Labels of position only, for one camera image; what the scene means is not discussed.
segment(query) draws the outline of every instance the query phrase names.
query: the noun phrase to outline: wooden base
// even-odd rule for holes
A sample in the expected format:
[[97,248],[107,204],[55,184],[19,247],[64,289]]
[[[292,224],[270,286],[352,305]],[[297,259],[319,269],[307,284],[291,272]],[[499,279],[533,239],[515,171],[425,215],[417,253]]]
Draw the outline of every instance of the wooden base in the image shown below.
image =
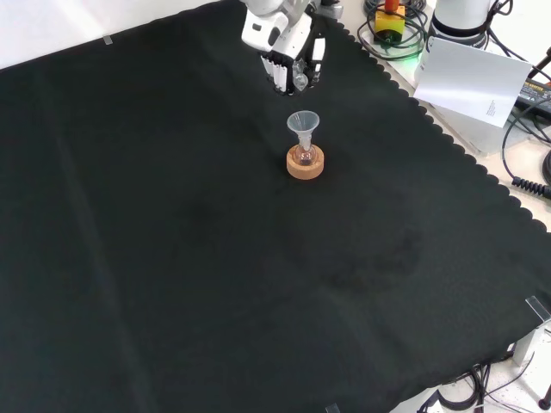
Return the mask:
[[319,176],[319,174],[321,174],[321,171],[324,170],[324,152],[322,152],[321,149],[318,148],[318,146],[313,145],[316,153],[318,154],[316,162],[314,162],[313,165],[298,165],[293,160],[293,153],[297,146],[298,145],[293,146],[291,149],[289,149],[289,152],[287,152],[287,170],[289,174],[291,174],[291,176],[295,177],[296,179],[302,180],[313,179]]

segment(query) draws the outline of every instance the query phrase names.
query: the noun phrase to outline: cable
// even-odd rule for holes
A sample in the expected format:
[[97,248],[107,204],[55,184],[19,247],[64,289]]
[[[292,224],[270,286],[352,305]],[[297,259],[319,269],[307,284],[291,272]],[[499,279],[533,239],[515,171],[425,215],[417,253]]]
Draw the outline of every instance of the cable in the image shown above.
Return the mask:
[[542,132],[542,135],[543,136],[540,136],[538,135],[534,130],[532,130],[529,126],[527,126],[522,119],[518,118],[518,123],[521,124],[522,127],[520,127],[519,125],[515,124],[515,128],[523,131],[524,133],[528,133],[532,136],[534,136],[534,138],[536,138],[537,140],[539,140],[540,142],[544,143],[544,144],[551,144],[551,139],[549,138],[549,136],[542,130],[540,129],[538,126],[540,126],[540,124],[538,123],[538,125],[536,125],[536,122],[537,120],[536,119],[533,119],[532,120],[532,123],[534,123],[534,126],[536,127],[536,129],[538,129],[538,131],[541,131]]
[[461,411],[467,410],[475,404],[482,404],[484,402],[484,396],[486,395],[486,386],[490,378],[490,365],[477,365],[474,366],[467,377],[471,377],[473,380],[473,394],[466,400],[460,402],[452,402],[445,398],[440,391],[438,391],[438,401],[440,404],[450,410]]
[[[509,47],[507,47],[506,45],[504,45],[501,40],[498,39],[498,36],[496,36],[496,34],[493,32],[493,30],[491,28],[488,28],[488,34],[490,35],[490,37],[492,37],[492,40],[493,42],[498,45],[501,50],[504,51],[504,53],[510,57],[511,55],[515,56],[517,59],[520,59],[524,62],[527,62],[528,60],[526,60],[525,58],[523,58],[522,56],[516,54],[515,52],[513,52]],[[534,65],[532,65],[532,69],[537,71],[538,73],[542,74],[544,77],[546,77],[549,81],[551,81],[551,76],[549,76],[547,73],[545,73],[543,70],[541,70],[539,67],[535,67]]]
[[545,182],[547,182],[548,185],[551,185],[551,151],[547,154],[547,156],[543,160],[542,173],[543,173],[543,179],[545,179]]
[[[490,402],[487,402],[487,401],[485,402],[485,398],[489,397],[494,402],[496,402],[498,404],[502,404],[507,409],[509,409],[511,411],[514,411],[515,413],[523,413],[523,412],[519,411],[518,409],[526,410],[525,408],[515,406],[515,405],[512,405],[512,404],[502,403],[502,402],[498,401],[496,398],[494,398],[492,396],[492,394],[494,392],[498,391],[498,390],[501,390],[501,389],[505,388],[506,386],[510,385],[511,383],[514,383],[516,380],[518,380],[526,372],[526,370],[528,369],[528,367],[530,366],[530,364],[534,360],[534,355],[535,354],[536,353],[532,354],[532,357],[530,358],[528,364],[524,367],[524,369],[520,372],[520,374],[518,374],[518,376],[516,376],[516,378],[514,378],[510,382],[508,382],[508,383],[506,383],[506,384],[504,384],[504,385],[502,385],[502,386],[500,386],[500,387],[498,387],[498,388],[496,388],[496,389],[494,389],[490,392],[487,391],[487,387],[488,387],[488,383],[490,381],[490,372],[492,370],[492,363],[488,362],[484,365],[481,365],[481,364],[475,365],[473,368],[471,368],[471,370],[468,373],[465,373],[465,374],[461,375],[460,377],[458,377],[454,381],[445,383],[445,384],[451,384],[451,383],[455,383],[455,382],[457,382],[461,379],[466,379],[467,377],[471,377],[471,379],[473,380],[473,385],[471,386],[471,388],[473,389],[473,394],[468,399],[463,400],[461,402],[451,402],[448,399],[446,399],[440,391],[438,391],[437,392],[438,401],[440,402],[440,404],[443,407],[445,407],[447,409],[450,409],[450,410],[459,411],[459,410],[472,410],[472,409],[475,409],[475,410],[479,410],[480,412],[483,412],[484,411],[484,404],[485,403],[490,403]],[[500,361],[507,360],[508,358],[509,357],[507,355],[504,359],[501,359]]]
[[534,115],[534,118],[532,120],[532,122],[534,123],[534,126],[536,127],[536,129],[538,131],[540,131],[540,133],[542,134],[542,136],[544,137],[544,140],[545,142],[551,144],[551,139],[549,139],[549,136],[545,133],[545,131],[543,130],[542,126],[540,125],[540,122],[538,122],[537,120],[537,116]]
[[505,167],[505,170],[507,171],[507,173],[513,179],[515,179],[515,176],[512,174],[511,170],[509,169],[509,166],[507,166],[507,161],[505,160],[505,145],[507,143],[507,139],[509,138],[509,133],[511,133],[511,129],[517,124],[517,122],[520,121],[520,118],[525,116],[533,108],[536,108],[536,107],[542,105],[543,103],[549,102],[549,101],[551,101],[551,97],[548,97],[547,99],[542,99],[539,102],[532,103],[530,106],[528,106],[526,109],[524,109],[524,111],[519,115],[511,113],[513,115],[513,117],[515,118],[515,120],[512,121],[512,123],[509,125],[509,128],[507,129],[507,132],[505,133],[505,136],[503,137],[503,144],[501,145],[501,160],[503,161],[503,166]]
[[505,133],[505,136],[503,137],[503,144],[501,145],[501,160],[503,161],[503,166],[505,167],[505,170],[510,175],[511,178],[513,178],[512,185],[515,187],[519,187],[521,189],[524,189],[525,191],[531,192],[535,195],[543,196],[544,198],[547,198],[551,200],[551,187],[547,185],[543,185],[537,182],[527,181],[523,178],[520,178],[518,176],[514,176],[511,170],[509,169],[509,166],[507,165],[507,161],[505,159],[505,145],[507,144],[507,138],[509,138],[509,133],[511,133],[511,129],[517,124],[519,121],[519,118],[522,118],[525,116],[530,110],[533,108],[536,108],[540,105],[542,105],[545,102],[551,101],[551,97],[548,97],[547,99],[541,99],[539,102],[534,102],[530,106],[528,106],[520,115],[513,114],[515,117],[515,120],[511,123],[509,128],[507,129],[507,132]]
[[[426,42],[428,36],[426,30],[424,29],[424,25],[429,20],[429,17],[423,12],[426,6],[426,0],[408,0],[402,5],[405,5],[406,7],[406,15],[401,15],[394,11],[384,10],[384,5],[379,4],[379,0],[364,0],[363,10],[367,16],[367,20],[358,28],[357,37],[362,46],[378,59],[386,61],[403,60],[411,57],[416,57],[423,51],[423,45]],[[399,18],[405,20],[406,26],[414,29],[413,34],[407,39],[400,41],[390,41],[389,39],[385,39],[379,36],[372,26],[372,21],[375,19],[375,15],[378,11],[382,11],[384,13],[387,13],[388,15],[396,15]],[[405,53],[399,56],[382,55],[380,51],[376,50],[373,46],[371,46],[367,41],[363,39],[361,33],[362,29],[366,26],[373,35],[373,39],[381,42],[381,47],[383,49],[411,49],[415,47],[417,50],[415,52]],[[413,43],[408,43],[410,42],[410,40],[413,39],[416,40]]]
[[419,408],[419,410],[417,410],[417,413],[428,413],[429,412],[429,400],[427,400],[426,402],[424,402],[423,404],[421,404],[421,407]]
[[[503,7],[509,4],[509,9],[506,12],[501,11]],[[505,0],[503,3],[500,3],[499,0],[496,0],[492,7],[490,8],[490,13],[492,15],[510,15],[513,11],[513,0]]]

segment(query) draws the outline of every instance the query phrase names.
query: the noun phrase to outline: funnel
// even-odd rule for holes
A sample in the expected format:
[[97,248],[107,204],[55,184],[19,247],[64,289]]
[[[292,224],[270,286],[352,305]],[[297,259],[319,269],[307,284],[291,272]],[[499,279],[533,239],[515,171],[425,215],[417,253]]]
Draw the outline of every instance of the funnel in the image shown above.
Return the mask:
[[294,161],[299,165],[311,165],[316,160],[316,150],[312,146],[312,132],[319,125],[319,116],[309,110],[295,112],[287,119],[288,128],[299,137],[299,145],[294,151]]

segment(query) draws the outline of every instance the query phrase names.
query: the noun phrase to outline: black tablecloth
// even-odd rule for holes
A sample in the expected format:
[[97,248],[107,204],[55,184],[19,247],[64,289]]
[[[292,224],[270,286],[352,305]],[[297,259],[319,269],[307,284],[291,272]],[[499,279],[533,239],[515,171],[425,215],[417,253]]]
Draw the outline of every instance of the black tablecloth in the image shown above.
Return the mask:
[[[284,98],[244,19],[211,4],[0,74],[3,413],[383,413],[551,304],[543,225],[341,27]],[[285,170],[303,108],[312,182]]]

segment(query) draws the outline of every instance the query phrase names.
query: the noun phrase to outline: paper sheet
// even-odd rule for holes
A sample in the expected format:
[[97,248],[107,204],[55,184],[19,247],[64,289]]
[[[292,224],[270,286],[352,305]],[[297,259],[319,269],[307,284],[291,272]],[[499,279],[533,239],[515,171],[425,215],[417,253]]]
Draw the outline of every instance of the paper sheet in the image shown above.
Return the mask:
[[529,63],[430,38],[415,97],[503,127],[530,72]]

